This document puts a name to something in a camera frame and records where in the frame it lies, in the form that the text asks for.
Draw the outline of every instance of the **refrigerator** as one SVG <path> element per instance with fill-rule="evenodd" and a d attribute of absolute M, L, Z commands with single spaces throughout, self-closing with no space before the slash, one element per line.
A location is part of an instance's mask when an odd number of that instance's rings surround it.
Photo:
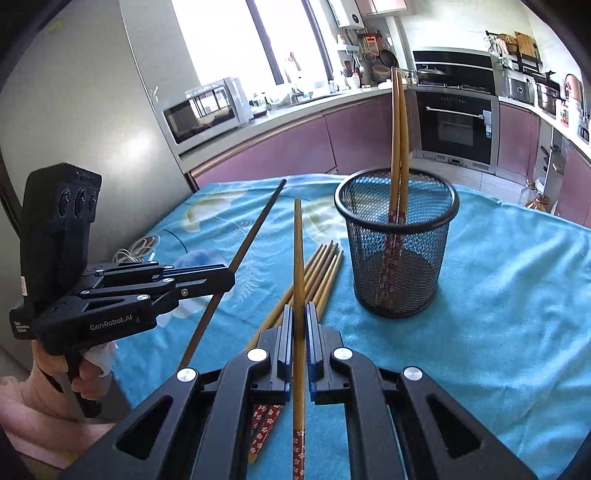
<path fill-rule="evenodd" d="M 30 368 L 12 337 L 21 300 L 18 216 L 25 182 L 67 162 L 103 182 L 89 262 L 110 260 L 191 195 L 156 120 L 117 0 L 73 0 L 36 35 L 0 90 L 0 348 Z"/>

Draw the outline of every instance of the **mesh cup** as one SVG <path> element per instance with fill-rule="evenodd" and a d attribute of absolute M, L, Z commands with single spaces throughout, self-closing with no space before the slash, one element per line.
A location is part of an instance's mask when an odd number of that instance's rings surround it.
<path fill-rule="evenodd" d="M 388 223 L 390 169 L 357 172 L 337 187 L 347 224 L 355 296 L 383 317 L 424 310 L 437 290 L 449 222 L 460 205 L 446 180 L 410 169 L 405 224 Z"/>

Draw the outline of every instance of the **oven handle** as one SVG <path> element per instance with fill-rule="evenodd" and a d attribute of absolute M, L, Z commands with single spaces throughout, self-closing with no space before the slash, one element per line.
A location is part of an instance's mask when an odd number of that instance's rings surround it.
<path fill-rule="evenodd" d="M 474 118 L 484 120 L 484 115 L 474 115 L 473 113 L 456 112 L 454 110 L 443 110 L 441 108 L 431 108 L 430 106 L 425 108 L 428 112 L 455 113 L 456 115 L 473 116 Z"/>

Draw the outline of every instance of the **blue tablecloth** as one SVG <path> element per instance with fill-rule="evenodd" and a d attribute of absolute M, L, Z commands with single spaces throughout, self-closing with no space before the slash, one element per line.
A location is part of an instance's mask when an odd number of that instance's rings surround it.
<path fill-rule="evenodd" d="M 345 223 L 332 198 L 341 179 L 288 179 L 191 365 L 222 367 L 291 284 L 300 197 L 306 258 L 332 239 L 346 254 L 325 324 L 380 367 L 422 367 L 540 479 L 557 478 L 591 427 L 591 231 L 457 186 L 460 210 L 433 303 L 412 318 L 387 320 L 353 295 Z M 208 185 L 150 232 L 161 237 L 156 259 L 228 264 L 278 183 Z M 174 373 L 206 303 L 184 300 L 158 318 L 159 327 L 118 341 L 115 376 L 133 406 Z M 343 407 L 310 404 L 306 433 L 306 478 L 348 478 Z M 248 478 L 291 478 L 289 407 Z"/>

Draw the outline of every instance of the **chopstick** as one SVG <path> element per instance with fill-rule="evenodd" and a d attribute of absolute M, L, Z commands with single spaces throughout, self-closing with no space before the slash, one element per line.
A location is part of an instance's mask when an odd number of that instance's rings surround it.
<path fill-rule="evenodd" d="M 406 111 L 406 101 L 404 100 L 404 90 L 402 86 L 402 74 L 397 72 L 397 83 L 400 104 L 400 203 L 398 205 L 398 223 L 406 222 L 406 213 L 408 207 L 408 118 Z"/>
<path fill-rule="evenodd" d="M 255 223 L 252 225 L 251 229 L 246 234 L 245 239 L 242 241 L 242 244 L 238 248 L 238 251 L 232 258 L 230 266 L 228 267 L 228 269 L 231 272 L 236 273 L 236 270 L 238 270 L 240 263 L 242 263 L 242 260 L 244 260 L 246 252 L 248 252 L 248 249 L 252 245 L 252 242 L 254 241 L 259 230 L 261 229 L 263 222 L 269 215 L 271 208 L 273 207 L 273 205 L 275 205 L 275 202 L 277 201 L 277 198 L 279 197 L 279 194 L 281 193 L 286 182 L 286 179 L 281 180 L 281 183 L 275 189 L 273 195 L 271 195 L 271 198 L 269 198 L 269 201 L 267 201 L 267 204 L 263 208 L 262 212 L 255 220 Z M 222 297 L 223 293 L 217 293 L 207 304 L 207 307 L 205 308 L 205 311 L 203 312 L 203 315 L 201 316 L 201 319 L 199 320 L 199 323 L 197 324 L 197 327 L 193 332 L 193 336 L 189 340 L 189 344 L 187 345 L 187 349 L 185 350 L 185 353 L 181 358 L 181 361 L 177 367 L 177 371 L 188 366 L 189 362 L 191 361 L 191 358 L 193 357 L 193 354 L 195 353 L 197 346 L 199 345 L 199 342 L 201 341 L 201 338 L 203 337 L 203 334 L 205 333 L 205 329 L 209 325 L 209 322 L 211 321 L 213 314 L 215 313 L 218 305 L 220 305 L 220 302 L 222 301 Z"/>
<path fill-rule="evenodd" d="M 332 287 L 335 284 L 336 274 L 339 272 L 339 267 L 341 262 L 343 261 L 343 251 L 339 252 L 339 255 L 336 257 L 335 264 L 332 266 L 330 273 L 328 275 L 328 281 L 324 287 L 320 295 L 320 299 L 316 304 L 316 318 L 320 322 L 322 320 L 322 316 L 324 315 L 324 310 L 326 309 L 326 304 L 329 301 L 330 292 L 332 291 Z"/>
<path fill-rule="evenodd" d="M 301 230 L 301 200 L 294 204 L 294 305 L 293 305 L 293 480 L 304 478 L 306 451 L 306 326 L 304 308 L 304 246 Z"/>
<path fill-rule="evenodd" d="M 328 246 L 326 247 L 326 249 L 324 249 L 323 253 L 318 257 L 315 266 L 312 268 L 310 275 L 306 279 L 306 283 L 305 283 L 306 286 L 304 288 L 304 292 L 305 292 L 306 297 L 311 292 L 311 289 L 314 286 L 316 279 L 319 277 L 324 264 L 327 263 L 327 261 L 331 258 L 331 255 L 335 254 L 335 251 L 336 251 L 335 245 L 331 241 L 328 244 Z M 292 306 L 293 301 L 294 301 L 294 297 L 291 296 L 291 298 L 287 304 Z M 283 323 L 283 311 L 281 312 L 279 319 L 275 323 L 275 326 L 281 325 L 282 323 Z"/>
<path fill-rule="evenodd" d="M 333 248 L 330 250 L 328 256 L 326 257 L 324 264 L 320 268 L 320 270 L 318 272 L 318 276 L 314 280 L 314 283 L 310 286 L 310 291 L 306 292 L 306 304 L 308 304 L 309 302 L 311 302 L 314 299 L 314 295 L 316 295 L 316 293 L 318 292 L 318 289 L 320 287 L 320 283 L 325 278 L 326 272 L 328 271 L 328 269 L 330 267 L 329 261 L 333 260 L 333 258 L 337 254 L 338 250 L 339 250 L 339 244 L 334 244 Z"/>
<path fill-rule="evenodd" d="M 315 264 L 316 259 L 318 258 L 320 252 L 322 252 L 323 248 L 325 248 L 325 247 L 326 246 L 324 244 L 321 244 L 318 246 L 318 248 L 316 249 L 316 251 L 314 252 L 312 257 L 308 260 L 308 263 L 304 267 L 304 275 L 306 275 L 310 271 L 310 267 L 312 267 Z M 250 341 L 244 347 L 244 350 L 248 351 L 248 350 L 256 347 L 256 345 L 258 343 L 259 335 L 261 334 L 261 332 L 268 330 L 269 328 L 272 328 L 275 325 L 275 322 L 277 321 L 277 318 L 279 317 L 279 315 L 283 311 L 285 304 L 288 303 L 290 301 L 291 297 L 293 296 L 293 291 L 294 291 L 294 284 L 292 283 L 290 285 L 290 287 L 285 291 L 283 296 L 276 303 L 276 305 L 273 307 L 273 309 L 269 312 L 269 315 L 267 315 L 267 318 L 265 318 L 265 320 L 262 321 L 262 323 L 261 323 L 260 327 L 258 328 L 258 330 L 256 331 L 256 333 L 252 336 Z"/>
<path fill-rule="evenodd" d="M 398 72 L 392 67 L 392 164 L 390 166 L 390 201 L 388 222 L 396 222 L 400 196 L 400 91 Z"/>
<path fill-rule="evenodd" d="M 318 318 L 318 321 L 320 321 L 324 313 L 324 310 L 326 309 L 326 304 L 328 302 L 331 289 L 335 282 L 336 274 L 343 259 L 343 251 L 341 249 L 337 248 L 335 250 L 335 253 L 337 254 L 332 257 L 330 255 L 326 255 L 324 257 L 324 264 L 328 265 L 328 269 L 326 270 L 326 275 L 324 275 L 324 278 L 322 278 L 322 281 L 320 282 L 320 285 L 314 295 L 313 301 L 317 306 L 316 316 Z M 310 278 L 306 280 L 306 284 L 308 286 L 310 285 Z M 278 319 L 277 325 L 280 325 L 281 322 L 282 317 Z M 271 430 L 273 429 L 275 422 L 277 421 L 277 417 L 280 415 L 281 411 L 281 405 L 258 405 L 256 407 L 252 423 L 251 448 L 248 454 L 249 463 L 254 463 L 256 461 L 256 458 L 258 457 L 258 454 L 261 451 L 262 446 L 264 445 L 267 437 L 271 433 Z M 263 424 L 265 426 L 265 429 L 259 429 L 259 426 Z"/>

